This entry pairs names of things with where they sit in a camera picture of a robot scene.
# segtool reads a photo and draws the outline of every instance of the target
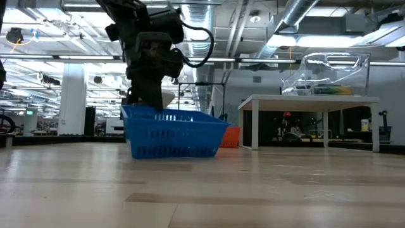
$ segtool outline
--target orange object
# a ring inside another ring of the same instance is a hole
[[[228,127],[222,138],[222,148],[237,148],[239,142],[239,127]]]

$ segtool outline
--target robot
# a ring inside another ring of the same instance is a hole
[[[206,28],[185,24],[180,19],[181,11],[170,5],[154,9],[150,13],[139,0],[96,0],[114,21],[106,27],[111,41],[119,41],[123,60],[127,64],[125,72],[131,80],[127,91],[126,103],[143,104],[163,110],[161,80],[164,76],[177,78],[183,63],[192,68],[203,66],[214,48],[213,34]],[[0,1],[0,29],[3,23],[6,2]],[[184,39],[183,26],[208,33],[211,47],[208,55],[198,64],[193,64],[181,50],[173,48]],[[0,64],[0,84],[3,86],[6,72]]]

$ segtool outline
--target floor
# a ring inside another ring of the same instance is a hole
[[[0,151],[1,228],[405,227],[405,156],[221,149],[133,160],[126,144]]]

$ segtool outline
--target white table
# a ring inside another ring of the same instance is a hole
[[[239,105],[239,143],[243,145],[243,111],[252,111],[252,146],[258,149],[259,141],[259,111],[308,111],[323,112],[323,130],[328,131],[328,112],[370,106],[373,134],[373,152],[380,151],[380,136],[378,132],[378,104],[380,98],[355,96],[283,96],[283,95],[252,95]],[[323,145],[328,147],[328,134],[324,134]]]

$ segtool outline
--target blue plastic basket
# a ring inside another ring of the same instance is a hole
[[[132,157],[214,157],[229,126],[198,111],[122,106],[125,139]]]

